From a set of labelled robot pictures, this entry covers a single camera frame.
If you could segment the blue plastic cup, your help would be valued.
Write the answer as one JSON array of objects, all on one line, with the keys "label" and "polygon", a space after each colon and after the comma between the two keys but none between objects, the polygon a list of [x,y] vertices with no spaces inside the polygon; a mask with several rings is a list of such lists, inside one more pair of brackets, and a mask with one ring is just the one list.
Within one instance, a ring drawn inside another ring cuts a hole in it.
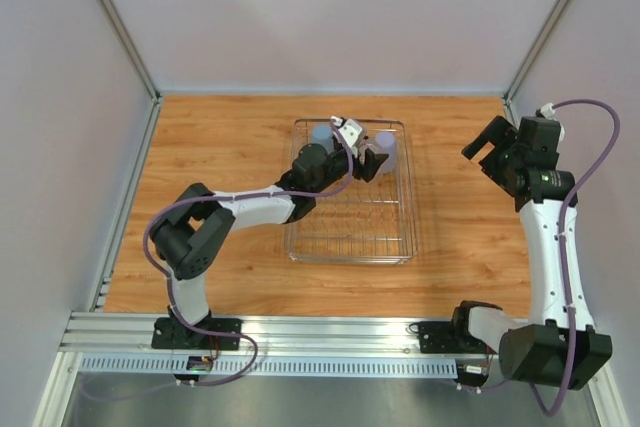
[{"label": "blue plastic cup", "polygon": [[321,147],[327,156],[335,152],[334,130],[329,124],[316,125],[310,136],[310,144]]}]

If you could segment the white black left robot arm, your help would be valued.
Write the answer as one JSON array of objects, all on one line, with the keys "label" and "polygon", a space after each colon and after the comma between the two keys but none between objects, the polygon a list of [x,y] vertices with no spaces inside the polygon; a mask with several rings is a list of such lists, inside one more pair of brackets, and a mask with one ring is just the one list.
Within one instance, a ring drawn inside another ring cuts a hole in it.
[{"label": "white black left robot arm", "polygon": [[152,260],[150,250],[154,249],[161,259],[153,265],[167,279],[176,338],[189,348],[207,341],[210,308],[205,274],[230,233],[297,222],[316,207],[318,198],[340,192],[329,189],[334,183],[370,182],[388,158],[388,153],[369,143],[356,150],[335,146],[332,152],[319,144],[307,144],[271,186],[216,193],[195,183],[156,214],[144,232],[143,251]]}]

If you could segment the pink plastic cup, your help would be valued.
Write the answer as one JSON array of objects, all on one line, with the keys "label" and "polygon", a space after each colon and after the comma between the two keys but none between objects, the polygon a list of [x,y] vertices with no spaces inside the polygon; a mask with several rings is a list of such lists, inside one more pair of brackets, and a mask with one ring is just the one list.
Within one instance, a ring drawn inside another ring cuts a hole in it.
[{"label": "pink plastic cup", "polygon": [[372,142],[372,139],[370,138],[369,135],[363,135],[358,142],[358,147],[359,148],[367,147],[371,144],[371,142]]}]

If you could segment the clear glass cup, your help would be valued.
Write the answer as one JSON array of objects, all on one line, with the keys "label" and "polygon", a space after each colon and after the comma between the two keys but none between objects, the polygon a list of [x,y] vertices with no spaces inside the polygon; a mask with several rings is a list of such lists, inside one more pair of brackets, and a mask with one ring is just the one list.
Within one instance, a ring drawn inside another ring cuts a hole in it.
[{"label": "clear glass cup", "polygon": [[371,167],[376,160],[376,155],[380,154],[381,150],[375,142],[363,142],[358,147],[358,161],[362,168]]}]

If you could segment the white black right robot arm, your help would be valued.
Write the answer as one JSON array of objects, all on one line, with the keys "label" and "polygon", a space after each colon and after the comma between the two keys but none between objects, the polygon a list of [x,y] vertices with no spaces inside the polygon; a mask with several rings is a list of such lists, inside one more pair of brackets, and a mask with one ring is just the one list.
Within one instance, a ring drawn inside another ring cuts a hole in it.
[{"label": "white black right robot arm", "polygon": [[596,331],[583,293],[576,248],[577,193],[572,173],[558,169],[562,127],[525,117],[517,126],[494,117],[462,154],[514,200],[525,232],[531,307],[525,322],[494,304],[463,301],[452,316],[456,348],[483,343],[499,357],[507,380],[582,389],[613,353],[610,336]]}]

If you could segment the lavender plastic cup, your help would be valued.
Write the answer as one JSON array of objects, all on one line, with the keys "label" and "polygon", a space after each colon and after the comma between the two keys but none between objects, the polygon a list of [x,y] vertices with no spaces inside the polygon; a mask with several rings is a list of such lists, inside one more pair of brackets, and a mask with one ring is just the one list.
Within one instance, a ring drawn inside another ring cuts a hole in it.
[{"label": "lavender plastic cup", "polygon": [[382,153],[388,155],[387,159],[378,170],[379,175],[386,175],[392,172],[397,161],[397,139],[391,131],[380,131],[374,138]]}]

